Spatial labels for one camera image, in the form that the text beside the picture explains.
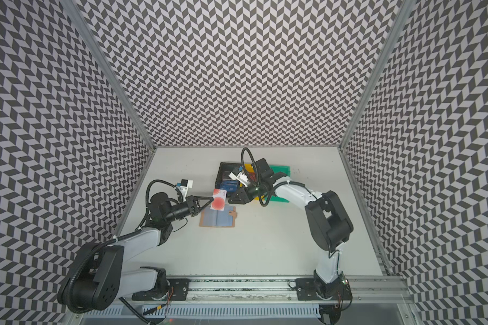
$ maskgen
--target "black mounting plate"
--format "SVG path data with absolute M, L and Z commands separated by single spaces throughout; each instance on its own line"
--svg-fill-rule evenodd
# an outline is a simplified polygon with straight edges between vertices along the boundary
M 316 288 L 314 286 L 314 280 L 311 278 L 299 278 L 295 279 L 294 282 L 297 284 L 297 297 L 299 301 L 310 301 L 310 300 L 321 300 L 321 301 L 338 301 L 338 292 L 344 302 L 351 300 L 352 296 L 349 290 L 345 289 L 345 284 L 339 283 L 336 291 L 332 294 L 330 299 L 322 299 L 316 294 Z
M 173 288 L 173 294 L 170 301 L 185 301 L 188 294 L 190 279 L 168 279 L 170 282 L 170 292 Z M 140 291 L 132 295 L 133 301 L 164 301 L 162 293 L 156 294 L 153 291 Z
M 341 317 L 341 309 L 338 305 L 319 305 L 320 323 L 325 325 L 336 324 Z

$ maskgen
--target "black and white patterned wall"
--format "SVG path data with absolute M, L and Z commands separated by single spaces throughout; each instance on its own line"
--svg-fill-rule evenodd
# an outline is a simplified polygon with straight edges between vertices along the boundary
M 346 147 L 428 324 L 488 324 L 488 0 L 421 0 Z
M 0 0 L 0 323 L 60 320 L 74 253 L 110 238 L 149 154 L 59 3 Z
M 338 145 L 401 0 L 77 0 L 159 146 Z

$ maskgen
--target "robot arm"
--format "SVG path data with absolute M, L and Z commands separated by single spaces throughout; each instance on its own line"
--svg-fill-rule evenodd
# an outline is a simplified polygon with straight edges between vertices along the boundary
M 255 163 L 250 153 L 257 176 L 254 182 L 243 168 L 243 153 L 244 150 L 241 168 L 232 173 L 243 186 L 228 202 L 246 204 L 259 197 L 261 205 L 266 206 L 272 196 L 278 196 L 305 210 L 311 236 L 322 249 L 322 257 L 314 272 L 315 289 L 321 298 L 331 299 L 345 279 L 339 273 L 338 262 L 343 244 L 353 231 L 351 220 L 338 195 L 332 191 L 311 191 L 284 173 L 274 173 L 265 159 Z M 149 189 L 153 183 L 174 187 L 178 200 L 169 198 L 163 192 L 149 200 Z M 147 213 L 138 228 L 119 238 L 114 237 L 104 243 L 88 243 L 81 247 L 60 285 L 58 302 L 67 305 L 74 313 L 86 313 L 93 309 L 103 310 L 116 298 L 130 309 L 130 304 L 122 297 L 131 293 L 152 292 L 157 298 L 170 295 L 164 269 L 143 267 L 122 272 L 122 264 L 145 250 L 164 244 L 172 232 L 172 221 L 189 215 L 196 216 L 213 201 L 212 197 L 187 197 L 191 186 L 188 180 L 182 180 L 177 186 L 162 180 L 152 181 L 146 192 Z M 208 202 L 201 205 L 199 200 Z M 136 311 L 134 313 L 145 320 Z
M 230 177 L 239 180 L 243 186 L 228 202 L 246 204 L 264 193 L 267 198 L 266 203 L 262 203 L 261 199 L 263 206 L 266 206 L 271 196 L 275 195 L 305 210 L 311 236 L 323 250 L 314 272 L 315 288 L 320 297 L 331 298 L 342 282 L 338 265 L 340 254 L 344 243 L 349 240 L 349 235 L 354 230 L 338 195 L 333 191 L 321 193 L 309 190 L 305 184 L 293 181 L 284 173 L 274 173 L 265 159 L 255 163 L 251 153 L 250 158 L 258 182 L 254 184 L 250 180 L 242 161 L 242 166 L 236 168 Z

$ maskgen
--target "white table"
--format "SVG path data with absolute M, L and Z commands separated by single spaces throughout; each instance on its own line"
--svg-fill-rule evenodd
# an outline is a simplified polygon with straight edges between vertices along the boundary
M 145 191 L 153 179 L 176 183 L 192 179 L 188 195 L 210 196 L 220 162 L 240 161 L 241 148 L 159 148 L 137 193 L 122 234 L 131 232 L 145 213 Z M 376 255 L 360 215 L 351 185 L 334 147 L 251 148 L 255 160 L 291 167 L 291 178 L 310 189 L 338 193 L 354 225 L 340 268 L 346 275 L 381 276 Z M 152 186 L 150 197 L 160 191 L 176 198 L 163 184 Z M 304 276 L 312 275 L 322 250 L 311 237 L 306 212 L 290 203 L 258 201 L 235 205 L 234 228 L 199 227 L 200 215 L 170 235 L 162 246 L 147 250 L 124 270 L 140 266 L 164 267 L 176 276 Z M 174 230 L 184 220 L 174 222 Z

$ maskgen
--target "red circle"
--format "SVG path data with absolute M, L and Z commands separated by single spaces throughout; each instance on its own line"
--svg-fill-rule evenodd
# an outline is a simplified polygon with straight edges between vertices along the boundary
M 214 208 L 215 210 L 222 210 L 224 208 L 225 203 L 226 202 L 224 201 L 223 198 L 221 197 L 215 198 L 212 202 L 212 208 Z

